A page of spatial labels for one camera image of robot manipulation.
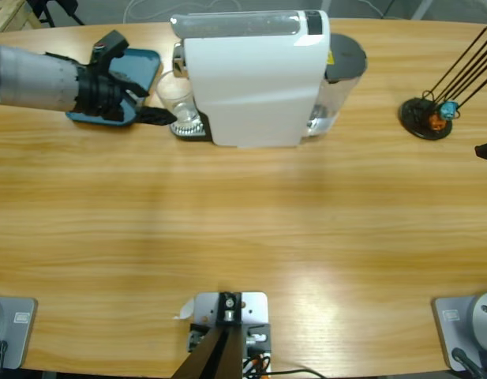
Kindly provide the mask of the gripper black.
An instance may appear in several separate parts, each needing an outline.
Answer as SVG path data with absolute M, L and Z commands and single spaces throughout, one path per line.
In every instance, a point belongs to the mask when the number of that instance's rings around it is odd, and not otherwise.
M 149 96 L 148 91 L 124 73 L 116 71 L 100 72 L 92 65 L 77 65 L 78 93 L 75 97 L 73 113 L 101 117 L 112 122 L 124 120 L 121 105 L 127 92 L 139 98 Z M 156 126 L 168 126 L 178 118 L 166 108 L 141 107 L 135 122 Z

